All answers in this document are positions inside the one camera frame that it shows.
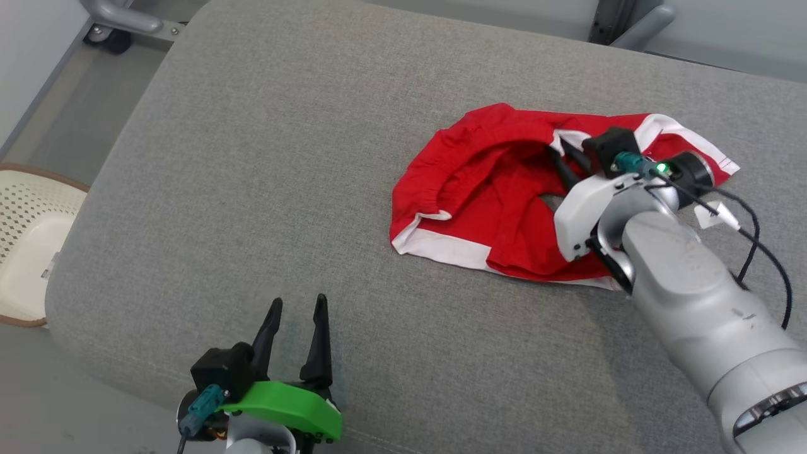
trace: gray fabric surface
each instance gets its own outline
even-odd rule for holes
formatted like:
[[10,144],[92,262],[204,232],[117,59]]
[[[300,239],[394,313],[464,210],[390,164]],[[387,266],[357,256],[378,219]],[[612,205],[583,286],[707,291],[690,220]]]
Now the gray fabric surface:
[[[805,340],[807,86],[326,0],[217,0],[169,52],[56,266],[47,314],[93,374],[173,407],[208,347],[286,301],[270,375],[296,377],[331,301],[348,440],[323,452],[718,452],[715,425],[625,296],[411,256],[391,189],[471,109],[673,116],[741,167]],[[704,235],[734,269],[747,244]],[[775,269],[748,284],[781,313]]]

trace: caster wheel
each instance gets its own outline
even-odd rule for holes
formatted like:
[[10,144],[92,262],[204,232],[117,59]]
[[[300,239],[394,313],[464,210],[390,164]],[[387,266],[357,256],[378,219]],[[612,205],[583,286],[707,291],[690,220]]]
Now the caster wheel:
[[94,48],[100,48],[112,55],[120,55],[132,46],[132,34],[123,30],[112,30],[109,36],[103,41],[92,41],[88,36],[84,37],[84,44]]

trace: black cable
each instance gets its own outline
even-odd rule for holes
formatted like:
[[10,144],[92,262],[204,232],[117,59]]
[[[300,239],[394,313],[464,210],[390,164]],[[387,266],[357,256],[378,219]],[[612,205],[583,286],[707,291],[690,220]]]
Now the black cable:
[[[674,187],[675,189],[680,191],[685,196],[691,198],[693,201],[695,201],[695,203],[699,204],[703,208],[706,208],[706,210],[709,211],[710,213],[712,213],[713,215],[720,216],[720,213],[716,209],[714,209],[711,206],[709,206],[708,204],[706,204],[706,202],[701,200],[700,197],[693,194],[687,188],[682,187],[678,183],[676,183],[676,182],[672,181],[671,179],[669,179],[669,177],[667,177],[665,174],[657,171],[656,169],[653,169],[650,172],[653,175],[655,175],[655,176],[661,178],[662,180],[664,180],[665,183],[668,183],[670,186]],[[782,319],[782,329],[786,330],[788,328],[788,324],[790,323],[790,314],[791,314],[792,309],[793,309],[793,289],[792,289],[792,286],[790,285],[790,278],[788,277],[788,273],[786,272],[786,270],[782,266],[782,263],[779,261],[779,259],[777,259],[776,256],[771,252],[771,250],[769,250],[764,244],[762,244],[762,242],[760,242],[758,238],[755,238],[753,235],[748,233],[748,231],[743,229],[742,227],[740,228],[740,230],[738,230],[738,232],[743,237],[747,238],[748,241],[754,243],[771,260],[771,262],[773,263],[773,266],[776,267],[776,270],[782,276],[782,281],[784,282],[784,293],[785,293],[784,317]]]
[[188,441],[189,436],[190,431],[188,429],[182,431],[182,438],[179,439],[179,448],[177,448],[177,454],[182,454],[185,451],[185,442]]
[[743,279],[746,277],[746,273],[748,272],[748,267],[751,266],[751,261],[754,260],[754,253],[757,250],[757,243],[759,243],[759,219],[756,216],[756,212],[751,206],[746,203],[745,200],[741,199],[740,197],[728,192],[725,189],[721,189],[719,187],[710,187],[710,186],[698,186],[699,189],[704,191],[715,191],[716,193],[724,196],[726,199],[731,199],[737,202],[749,215],[751,215],[751,222],[754,224],[754,239],[756,242],[751,243],[751,250],[748,251],[748,257],[746,257],[746,262],[742,265],[740,269],[740,274],[737,275],[737,280],[742,282]]
[[644,186],[645,191],[649,191],[650,189],[661,189],[662,187],[670,187],[668,183],[664,184],[647,184]]
[[767,255],[767,257],[773,262],[773,266],[776,267],[776,270],[779,271],[779,274],[782,275],[782,280],[784,281],[784,292],[786,295],[785,305],[784,305],[784,318],[782,319],[782,329],[786,330],[788,328],[788,324],[790,323],[790,313],[793,311],[793,289],[790,286],[790,278],[788,278],[788,272],[784,270],[782,263],[780,263],[779,259],[765,247],[764,244],[759,242],[758,239],[754,238],[747,230],[740,228],[738,232],[745,238],[748,238],[748,241],[753,242],[759,250],[763,252],[763,254]]

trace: teal connector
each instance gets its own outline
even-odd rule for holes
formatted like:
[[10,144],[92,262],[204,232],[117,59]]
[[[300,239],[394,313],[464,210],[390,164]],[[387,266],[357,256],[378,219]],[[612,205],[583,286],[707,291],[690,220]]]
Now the teal connector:
[[646,163],[650,163],[641,154],[623,151],[613,160],[621,172],[626,174],[641,174]]
[[224,391],[218,385],[207,386],[194,403],[188,407],[188,414],[179,422],[179,432],[194,436],[202,429],[205,419],[210,418],[224,404]]

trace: floor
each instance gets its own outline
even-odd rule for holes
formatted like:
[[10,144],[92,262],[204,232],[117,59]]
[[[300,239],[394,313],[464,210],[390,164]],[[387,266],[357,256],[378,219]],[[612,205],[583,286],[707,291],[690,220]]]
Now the floor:
[[[180,22],[207,1],[135,0],[132,9]],[[3,161],[91,185],[167,49],[138,37],[117,56],[81,45]]]
[[[177,451],[176,414],[87,376],[45,328],[0,325],[0,452],[166,454]],[[221,454],[224,442],[188,443]]]

